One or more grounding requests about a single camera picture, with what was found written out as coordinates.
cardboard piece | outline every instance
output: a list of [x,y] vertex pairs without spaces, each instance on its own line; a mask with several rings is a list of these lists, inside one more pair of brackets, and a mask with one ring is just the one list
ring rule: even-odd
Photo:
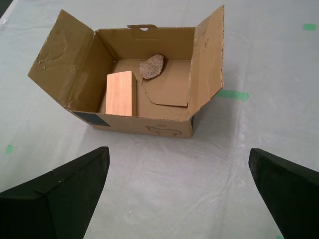
[[105,113],[116,116],[137,116],[136,79],[131,71],[108,75]]
[[[192,117],[223,87],[223,31],[224,6],[196,28],[129,25],[95,32],[62,10],[28,75],[92,126],[191,137]],[[155,54],[166,57],[164,70],[143,80],[139,64]],[[124,71],[137,80],[136,118],[105,114],[105,79]],[[181,134],[164,133],[165,127]]]

black label on box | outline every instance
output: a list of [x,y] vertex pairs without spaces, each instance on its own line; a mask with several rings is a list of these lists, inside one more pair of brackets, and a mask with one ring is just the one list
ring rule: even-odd
[[89,114],[89,113],[83,113],[83,112],[73,112],[73,113],[90,124],[111,127],[108,123],[106,123],[104,120],[102,120],[100,117],[98,117],[95,114]]

box side wall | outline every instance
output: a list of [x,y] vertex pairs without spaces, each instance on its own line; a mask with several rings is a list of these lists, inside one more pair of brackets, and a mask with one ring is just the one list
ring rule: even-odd
[[113,58],[95,34],[70,95],[68,109],[98,112],[105,94],[107,75],[112,72],[113,66]]
[[141,133],[176,138],[190,138],[192,136],[191,120],[172,121],[90,114],[85,112],[72,113],[89,125],[108,131]]
[[117,59],[148,59],[162,54],[169,60],[192,58],[194,27],[99,29],[97,34]]

box flap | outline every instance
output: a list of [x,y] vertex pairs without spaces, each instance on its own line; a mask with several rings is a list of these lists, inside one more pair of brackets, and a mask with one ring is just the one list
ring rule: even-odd
[[190,68],[188,117],[196,114],[223,87],[224,6],[195,29]]
[[94,31],[61,10],[28,76],[66,107]]

stone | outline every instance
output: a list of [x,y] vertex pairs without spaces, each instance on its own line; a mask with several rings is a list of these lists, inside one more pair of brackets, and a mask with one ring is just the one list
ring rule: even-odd
[[146,62],[140,64],[140,74],[144,79],[151,79],[161,74],[164,65],[164,57],[155,55]]

